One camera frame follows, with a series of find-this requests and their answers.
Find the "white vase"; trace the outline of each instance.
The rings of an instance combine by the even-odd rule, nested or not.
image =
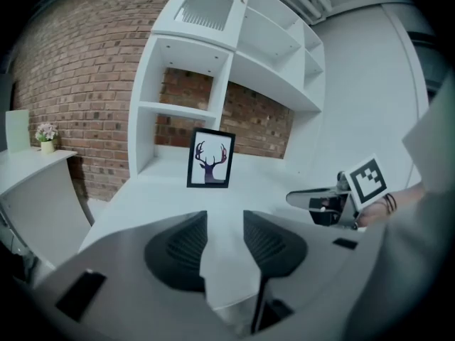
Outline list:
[[[41,153],[50,154],[55,151],[54,143],[52,141],[42,141],[41,142]]]

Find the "red brick wall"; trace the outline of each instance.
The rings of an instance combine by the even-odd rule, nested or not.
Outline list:
[[[134,75],[150,28],[168,0],[59,0],[16,45],[14,107],[60,129],[61,148],[80,193],[109,200],[129,177],[127,120]],[[162,102],[206,108],[211,79],[170,71]],[[229,85],[222,130],[236,151],[282,158],[292,113],[244,87]],[[156,142],[187,146],[195,122],[160,117]]]

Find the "potted plant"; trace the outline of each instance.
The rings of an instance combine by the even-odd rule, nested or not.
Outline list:
[[[46,122],[40,124],[36,130],[35,138],[41,142],[41,152],[49,154],[55,151],[52,140],[57,137],[58,131],[55,125]]]

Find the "framed deer picture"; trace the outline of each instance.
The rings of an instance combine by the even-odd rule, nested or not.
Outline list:
[[[186,187],[227,188],[235,135],[195,128],[191,138]]]

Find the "deer silhouette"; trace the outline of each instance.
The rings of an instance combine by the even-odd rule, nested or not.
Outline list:
[[[215,156],[213,156],[213,164],[207,164],[207,157],[205,157],[205,160],[203,161],[201,158],[200,158],[200,155],[204,152],[202,150],[202,145],[204,144],[205,142],[203,141],[202,143],[199,143],[197,146],[196,146],[196,154],[194,155],[194,158],[196,158],[198,161],[202,162],[200,163],[200,167],[202,169],[205,170],[205,175],[204,175],[204,181],[205,181],[205,184],[209,184],[209,183],[224,183],[225,180],[220,180],[220,179],[215,179],[213,177],[213,169],[214,167],[217,165],[217,164],[221,164],[221,163],[224,163],[226,162],[226,159],[227,159],[227,156],[226,156],[226,148],[224,145],[221,144],[221,161],[217,162],[215,160]]]

